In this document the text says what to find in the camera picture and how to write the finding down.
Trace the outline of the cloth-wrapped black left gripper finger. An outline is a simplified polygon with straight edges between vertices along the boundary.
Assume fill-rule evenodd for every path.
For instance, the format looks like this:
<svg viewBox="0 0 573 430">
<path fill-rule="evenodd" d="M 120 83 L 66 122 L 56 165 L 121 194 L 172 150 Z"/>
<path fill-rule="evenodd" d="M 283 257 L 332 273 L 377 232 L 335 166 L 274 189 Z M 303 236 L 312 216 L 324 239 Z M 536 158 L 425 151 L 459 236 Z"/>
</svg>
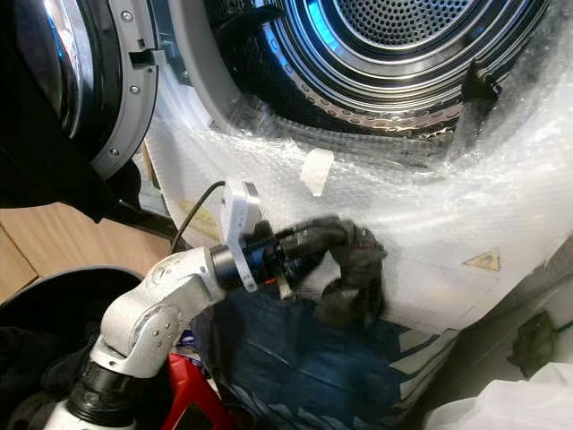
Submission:
<svg viewBox="0 0 573 430">
<path fill-rule="evenodd" d="M 282 249 L 290 258 L 330 254 L 340 274 L 381 274 L 388 255 L 371 229 L 337 216 L 289 227 L 282 233 Z"/>
<path fill-rule="evenodd" d="M 328 283 L 315 316 L 333 328 L 369 324 L 381 315 L 381 272 L 342 271 Z"/>
</svg>

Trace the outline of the dark clothes pile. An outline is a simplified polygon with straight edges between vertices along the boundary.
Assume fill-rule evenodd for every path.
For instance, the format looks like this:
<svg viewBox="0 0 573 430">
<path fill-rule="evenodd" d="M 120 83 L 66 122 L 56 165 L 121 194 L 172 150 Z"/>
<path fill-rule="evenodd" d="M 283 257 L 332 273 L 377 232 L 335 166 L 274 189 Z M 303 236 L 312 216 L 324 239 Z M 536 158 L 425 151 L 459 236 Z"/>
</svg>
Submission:
<svg viewBox="0 0 573 430">
<path fill-rule="evenodd" d="M 0 413 L 3 430 L 42 430 L 52 408 L 77 383 L 97 333 L 0 328 Z"/>
</svg>

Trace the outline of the white tape tab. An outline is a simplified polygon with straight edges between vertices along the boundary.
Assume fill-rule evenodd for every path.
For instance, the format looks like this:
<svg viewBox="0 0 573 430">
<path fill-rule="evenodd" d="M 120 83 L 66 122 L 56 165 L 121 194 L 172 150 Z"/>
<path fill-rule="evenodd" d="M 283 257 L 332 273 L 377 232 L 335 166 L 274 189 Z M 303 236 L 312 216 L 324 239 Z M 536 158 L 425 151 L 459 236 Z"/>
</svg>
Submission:
<svg viewBox="0 0 573 430">
<path fill-rule="evenodd" d="M 334 158 L 333 151 L 321 148 L 312 149 L 304 156 L 299 177 L 311 196 L 323 196 Z"/>
</svg>

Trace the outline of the dark blue garment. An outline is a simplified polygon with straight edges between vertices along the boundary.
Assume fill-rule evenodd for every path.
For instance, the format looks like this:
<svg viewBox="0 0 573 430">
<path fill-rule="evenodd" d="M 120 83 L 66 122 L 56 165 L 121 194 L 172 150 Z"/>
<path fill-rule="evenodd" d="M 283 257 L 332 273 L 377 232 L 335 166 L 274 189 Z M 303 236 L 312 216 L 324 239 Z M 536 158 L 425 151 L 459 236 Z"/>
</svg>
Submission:
<svg viewBox="0 0 573 430">
<path fill-rule="evenodd" d="M 398 430 L 456 345 L 389 321 L 333 328 L 312 300 L 238 292 L 192 321 L 229 399 L 275 430 Z"/>
</svg>

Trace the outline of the faded yellow rectangular sticker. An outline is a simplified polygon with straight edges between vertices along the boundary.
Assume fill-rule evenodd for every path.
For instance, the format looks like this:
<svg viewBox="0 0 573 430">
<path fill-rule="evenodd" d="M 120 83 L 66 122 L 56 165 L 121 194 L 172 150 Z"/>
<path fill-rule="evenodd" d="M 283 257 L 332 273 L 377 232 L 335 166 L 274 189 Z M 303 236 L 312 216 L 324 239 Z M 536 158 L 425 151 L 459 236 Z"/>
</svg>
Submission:
<svg viewBox="0 0 573 430">
<path fill-rule="evenodd" d="M 218 221 L 206 206 L 201 206 L 201 208 L 193 214 L 185 232 L 196 232 L 197 234 L 211 238 L 213 241 L 220 240 L 220 226 L 218 225 Z"/>
</svg>

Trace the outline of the clear bubble wrap sheet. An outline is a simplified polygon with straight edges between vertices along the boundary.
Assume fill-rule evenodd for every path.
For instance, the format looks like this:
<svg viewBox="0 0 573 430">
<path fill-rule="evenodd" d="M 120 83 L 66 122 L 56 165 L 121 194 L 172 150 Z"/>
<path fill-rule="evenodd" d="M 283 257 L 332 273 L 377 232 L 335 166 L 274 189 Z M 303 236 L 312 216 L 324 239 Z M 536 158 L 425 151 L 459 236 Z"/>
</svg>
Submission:
<svg viewBox="0 0 573 430">
<path fill-rule="evenodd" d="M 386 319 L 462 331 L 510 299 L 573 281 L 573 66 L 537 66 L 507 82 L 474 148 L 429 171 L 368 167 L 335 155 L 323 196 L 300 169 L 299 141 L 208 128 L 196 91 L 160 75 L 146 146 L 167 207 L 183 220 L 209 184 L 253 183 L 274 227 L 340 216 L 386 249 Z M 500 251 L 500 271 L 463 265 Z"/>
</svg>

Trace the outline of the yellow triangle warning sticker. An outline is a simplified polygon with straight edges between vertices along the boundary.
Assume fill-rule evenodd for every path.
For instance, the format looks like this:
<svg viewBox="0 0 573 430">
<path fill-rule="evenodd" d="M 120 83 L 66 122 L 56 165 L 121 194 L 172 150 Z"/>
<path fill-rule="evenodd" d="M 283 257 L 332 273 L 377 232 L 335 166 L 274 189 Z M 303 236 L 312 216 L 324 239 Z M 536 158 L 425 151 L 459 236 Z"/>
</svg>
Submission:
<svg viewBox="0 0 573 430">
<path fill-rule="evenodd" d="M 463 262 L 463 265 L 498 273 L 498 271 L 502 270 L 502 257 L 500 257 L 500 251 L 498 249 L 492 249 L 486 251 L 486 253 L 478 254 L 475 255 L 475 257 L 467 259 L 467 261 Z"/>
</svg>

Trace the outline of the red robot body part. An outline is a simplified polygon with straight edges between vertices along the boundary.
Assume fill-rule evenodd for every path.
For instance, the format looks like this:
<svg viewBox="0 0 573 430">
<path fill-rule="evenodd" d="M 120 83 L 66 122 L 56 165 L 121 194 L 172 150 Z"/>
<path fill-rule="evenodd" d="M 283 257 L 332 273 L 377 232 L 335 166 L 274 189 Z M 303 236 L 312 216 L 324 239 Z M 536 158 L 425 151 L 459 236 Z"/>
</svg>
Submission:
<svg viewBox="0 0 573 430">
<path fill-rule="evenodd" d="M 173 400 L 160 430 L 237 430 L 216 390 L 188 357 L 169 353 L 167 370 Z"/>
</svg>

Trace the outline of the white cloth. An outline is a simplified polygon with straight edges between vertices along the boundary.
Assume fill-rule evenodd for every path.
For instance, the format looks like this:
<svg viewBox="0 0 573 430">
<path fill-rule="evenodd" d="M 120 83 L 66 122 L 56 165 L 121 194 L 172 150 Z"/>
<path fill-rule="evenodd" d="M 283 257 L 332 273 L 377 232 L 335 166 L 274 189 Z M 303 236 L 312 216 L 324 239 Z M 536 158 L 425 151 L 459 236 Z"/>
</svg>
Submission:
<svg viewBox="0 0 573 430">
<path fill-rule="evenodd" d="M 424 430 L 573 430 L 573 383 L 494 381 L 435 409 Z"/>
</svg>

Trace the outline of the perforated steel washer drum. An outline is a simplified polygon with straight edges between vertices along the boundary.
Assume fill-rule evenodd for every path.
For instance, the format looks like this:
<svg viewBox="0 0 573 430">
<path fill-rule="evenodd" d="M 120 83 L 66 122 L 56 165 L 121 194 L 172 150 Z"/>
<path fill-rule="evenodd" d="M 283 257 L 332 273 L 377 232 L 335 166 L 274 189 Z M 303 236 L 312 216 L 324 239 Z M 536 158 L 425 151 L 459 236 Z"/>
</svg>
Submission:
<svg viewBox="0 0 573 430">
<path fill-rule="evenodd" d="M 320 130 L 424 138 L 500 83 L 550 0 L 204 0 L 242 93 Z"/>
</svg>

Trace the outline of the black round laundry basket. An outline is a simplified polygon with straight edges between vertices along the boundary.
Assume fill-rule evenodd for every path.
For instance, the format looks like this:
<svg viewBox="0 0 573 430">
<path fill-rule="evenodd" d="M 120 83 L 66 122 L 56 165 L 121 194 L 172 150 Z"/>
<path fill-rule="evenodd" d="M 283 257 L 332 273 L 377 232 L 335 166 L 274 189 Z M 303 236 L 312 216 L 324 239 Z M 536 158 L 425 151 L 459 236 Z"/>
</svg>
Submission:
<svg viewBox="0 0 573 430">
<path fill-rule="evenodd" d="M 126 269 L 94 266 L 63 271 L 34 282 L 3 304 L 5 326 L 83 336 L 99 333 L 104 312 L 125 292 L 138 287 L 141 276 Z"/>
</svg>

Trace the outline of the grey washer door gasket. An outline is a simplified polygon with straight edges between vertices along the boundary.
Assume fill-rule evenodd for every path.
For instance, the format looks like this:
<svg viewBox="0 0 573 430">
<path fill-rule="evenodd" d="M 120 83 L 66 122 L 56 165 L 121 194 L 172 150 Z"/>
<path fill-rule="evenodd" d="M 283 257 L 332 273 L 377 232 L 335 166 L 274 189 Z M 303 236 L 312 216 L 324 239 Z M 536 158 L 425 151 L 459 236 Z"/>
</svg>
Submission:
<svg viewBox="0 0 573 430">
<path fill-rule="evenodd" d="M 198 97 L 220 130 L 237 133 L 233 115 L 243 93 L 218 52 L 204 0 L 168 0 L 175 39 L 184 69 Z"/>
</svg>

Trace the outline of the grey round washer door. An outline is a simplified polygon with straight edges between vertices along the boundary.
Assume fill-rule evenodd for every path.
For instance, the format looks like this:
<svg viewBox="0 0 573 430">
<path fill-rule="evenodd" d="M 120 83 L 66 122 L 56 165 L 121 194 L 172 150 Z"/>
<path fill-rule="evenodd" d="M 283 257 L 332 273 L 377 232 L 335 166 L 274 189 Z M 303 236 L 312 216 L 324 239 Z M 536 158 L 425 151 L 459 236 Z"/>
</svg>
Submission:
<svg viewBox="0 0 573 430">
<path fill-rule="evenodd" d="M 154 115 L 158 41 L 149 0 L 31 0 L 40 87 L 102 179 L 138 151 Z"/>
</svg>

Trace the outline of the black hanging garment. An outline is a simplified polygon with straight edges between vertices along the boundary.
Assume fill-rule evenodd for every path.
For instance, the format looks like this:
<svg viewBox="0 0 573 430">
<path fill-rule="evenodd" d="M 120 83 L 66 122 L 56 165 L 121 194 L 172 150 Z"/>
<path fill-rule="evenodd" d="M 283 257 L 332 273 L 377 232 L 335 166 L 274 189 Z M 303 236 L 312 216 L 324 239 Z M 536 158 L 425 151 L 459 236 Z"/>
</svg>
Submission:
<svg viewBox="0 0 573 430">
<path fill-rule="evenodd" d="M 61 126 L 17 47 L 16 0 L 0 1 L 0 208 L 62 203 L 100 222 L 119 205 L 140 208 L 140 171 L 103 179 Z"/>
</svg>

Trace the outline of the dark wall socket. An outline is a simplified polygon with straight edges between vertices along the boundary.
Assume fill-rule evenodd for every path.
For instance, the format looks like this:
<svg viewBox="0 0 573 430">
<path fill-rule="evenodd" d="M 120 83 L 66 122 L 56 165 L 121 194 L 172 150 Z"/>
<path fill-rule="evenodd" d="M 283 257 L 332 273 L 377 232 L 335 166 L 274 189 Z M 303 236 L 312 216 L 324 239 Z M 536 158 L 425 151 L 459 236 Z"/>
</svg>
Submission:
<svg viewBox="0 0 573 430">
<path fill-rule="evenodd" d="M 557 331 L 552 317 L 547 311 L 533 315 L 518 328 L 518 336 L 513 340 L 508 361 L 531 378 L 555 355 Z"/>
</svg>

